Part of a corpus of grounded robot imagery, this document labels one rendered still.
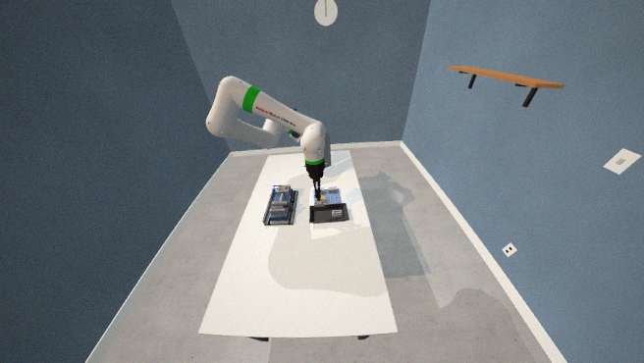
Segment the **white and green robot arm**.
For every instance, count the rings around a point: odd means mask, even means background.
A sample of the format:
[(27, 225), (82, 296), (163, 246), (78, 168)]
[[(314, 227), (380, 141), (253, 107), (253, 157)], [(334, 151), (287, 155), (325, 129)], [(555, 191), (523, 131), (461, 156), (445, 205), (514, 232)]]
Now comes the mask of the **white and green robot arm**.
[[(264, 130), (237, 119), (240, 109), (266, 118)], [(328, 165), (324, 162), (326, 128), (321, 122), (285, 106), (236, 77), (221, 80), (206, 126), (215, 136), (240, 139), (267, 149), (276, 147), (283, 131), (294, 138), (301, 134), (306, 171), (319, 174)]]

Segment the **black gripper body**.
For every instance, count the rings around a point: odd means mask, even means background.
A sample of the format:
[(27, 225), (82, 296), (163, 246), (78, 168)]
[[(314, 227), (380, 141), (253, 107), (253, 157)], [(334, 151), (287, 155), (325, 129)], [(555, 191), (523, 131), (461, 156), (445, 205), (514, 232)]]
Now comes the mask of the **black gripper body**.
[(314, 180), (315, 185), (316, 185), (316, 182), (319, 185), (319, 179), (321, 179), (323, 177), (323, 172), (321, 172), (319, 174), (310, 174), (310, 173), (308, 173), (308, 174), (309, 174), (309, 177)]

